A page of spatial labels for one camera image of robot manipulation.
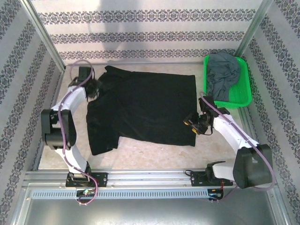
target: patterned wallpaper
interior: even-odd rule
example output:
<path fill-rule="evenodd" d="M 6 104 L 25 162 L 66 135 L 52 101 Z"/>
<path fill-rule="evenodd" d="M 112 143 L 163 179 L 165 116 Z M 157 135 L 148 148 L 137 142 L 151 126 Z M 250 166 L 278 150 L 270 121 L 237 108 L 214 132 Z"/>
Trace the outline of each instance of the patterned wallpaper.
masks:
<path fill-rule="evenodd" d="M 199 62 L 234 53 L 262 0 L 32 0 L 65 64 Z"/>
<path fill-rule="evenodd" d="M 18 0 L 0 3 L 0 225 L 9 223 L 41 144 L 40 112 L 60 71 Z"/>
<path fill-rule="evenodd" d="M 300 224 L 300 1 L 276 0 L 245 51 L 256 135 L 273 149 L 292 224 Z"/>

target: green basket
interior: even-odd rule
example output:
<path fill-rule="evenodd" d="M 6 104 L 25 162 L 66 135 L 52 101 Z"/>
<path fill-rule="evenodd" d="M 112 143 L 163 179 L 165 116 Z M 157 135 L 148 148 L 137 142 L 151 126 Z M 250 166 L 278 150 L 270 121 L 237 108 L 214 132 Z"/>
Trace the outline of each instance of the green basket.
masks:
<path fill-rule="evenodd" d="M 209 55 L 204 58 L 204 87 L 203 90 L 206 92 L 206 67 L 209 59 Z M 252 95 L 250 88 L 250 81 L 248 75 L 248 67 L 246 62 L 235 57 L 240 66 L 240 78 L 239 81 L 229 89 L 229 102 L 215 101 L 218 108 L 225 107 L 229 109 L 236 109 L 239 107 L 245 107 L 251 103 Z"/>

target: gray cloth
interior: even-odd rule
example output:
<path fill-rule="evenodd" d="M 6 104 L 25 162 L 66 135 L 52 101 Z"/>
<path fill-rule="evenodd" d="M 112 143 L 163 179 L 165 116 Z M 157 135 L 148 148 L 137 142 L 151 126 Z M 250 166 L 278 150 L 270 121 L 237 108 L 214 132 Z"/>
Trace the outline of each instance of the gray cloth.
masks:
<path fill-rule="evenodd" d="M 212 95 L 214 100 L 229 102 L 229 89 L 240 77 L 236 58 L 224 52 L 210 54 L 206 73 L 207 94 Z"/>

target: beige floor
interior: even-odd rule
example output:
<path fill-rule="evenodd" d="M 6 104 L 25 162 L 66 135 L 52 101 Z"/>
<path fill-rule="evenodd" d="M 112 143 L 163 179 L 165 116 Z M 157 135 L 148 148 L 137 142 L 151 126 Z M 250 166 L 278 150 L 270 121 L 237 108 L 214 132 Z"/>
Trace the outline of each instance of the beige floor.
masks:
<path fill-rule="evenodd" d="M 203 65 L 201 64 L 124 65 L 117 67 L 130 71 L 195 75 L 197 92 L 203 90 Z M 105 71 L 104 66 L 96 66 L 95 71 L 96 76 L 99 77 Z M 75 77 L 78 74 L 78 69 L 74 68 L 72 74 Z M 69 67 L 67 67 L 58 99 L 61 99 L 66 93 L 69 83 Z M 238 111 L 230 110 L 230 112 L 236 122 L 241 125 Z M 214 132 L 211 136 L 198 135 L 195 147 L 155 144 L 121 137 L 117 149 L 92 156 L 85 122 L 86 113 L 87 102 L 84 102 L 74 114 L 77 130 L 76 144 L 92 169 L 204 168 L 210 162 L 235 159 L 230 145 L 218 132 Z M 46 146 L 39 169 L 65 168 L 67 166 L 60 156 Z"/>

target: black shirt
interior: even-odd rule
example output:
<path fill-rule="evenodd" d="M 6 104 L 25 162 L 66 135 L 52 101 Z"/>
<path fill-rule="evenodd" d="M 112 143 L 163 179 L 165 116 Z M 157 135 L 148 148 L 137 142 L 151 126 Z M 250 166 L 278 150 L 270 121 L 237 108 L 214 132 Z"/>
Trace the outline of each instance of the black shirt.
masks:
<path fill-rule="evenodd" d="M 93 155 L 117 148 L 120 136 L 195 146 L 195 133 L 183 123 L 197 111 L 194 75 L 105 69 L 99 97 L 89 102 L 86 116 Z"/>

